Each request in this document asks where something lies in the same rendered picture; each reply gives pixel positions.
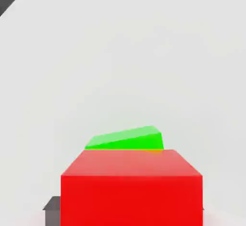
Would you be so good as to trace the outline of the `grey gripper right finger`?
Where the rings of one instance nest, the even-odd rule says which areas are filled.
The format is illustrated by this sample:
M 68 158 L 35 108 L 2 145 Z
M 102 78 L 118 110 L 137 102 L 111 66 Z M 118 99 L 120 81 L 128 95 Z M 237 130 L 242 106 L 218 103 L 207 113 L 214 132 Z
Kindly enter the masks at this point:
M 209 212 L 203 208 L 203 226 L 209 226 Z

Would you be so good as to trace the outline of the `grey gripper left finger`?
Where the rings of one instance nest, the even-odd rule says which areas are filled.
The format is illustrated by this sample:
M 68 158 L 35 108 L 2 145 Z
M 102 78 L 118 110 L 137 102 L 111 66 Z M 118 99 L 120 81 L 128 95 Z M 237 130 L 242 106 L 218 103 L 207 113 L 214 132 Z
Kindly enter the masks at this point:
M 37 226 L 61 226 L 60 196 L 52 196 L 39 211 Z

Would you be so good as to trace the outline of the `small red cube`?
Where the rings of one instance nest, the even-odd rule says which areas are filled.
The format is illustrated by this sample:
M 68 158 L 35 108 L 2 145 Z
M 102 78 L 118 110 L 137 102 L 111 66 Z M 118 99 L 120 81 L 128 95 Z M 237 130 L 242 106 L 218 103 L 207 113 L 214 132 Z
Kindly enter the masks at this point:
M 61 226 L 203 226 L 203 177 L 174 150 L 84 150 L 61 175 Z

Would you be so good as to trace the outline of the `small green cube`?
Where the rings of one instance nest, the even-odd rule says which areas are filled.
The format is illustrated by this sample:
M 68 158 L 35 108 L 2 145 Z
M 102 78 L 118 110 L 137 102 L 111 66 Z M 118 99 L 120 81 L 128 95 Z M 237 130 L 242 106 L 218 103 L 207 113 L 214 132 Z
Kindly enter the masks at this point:
M 86 150 L 163 150 L 161 132 L 154 126 L 144 126 L 94 136 Z

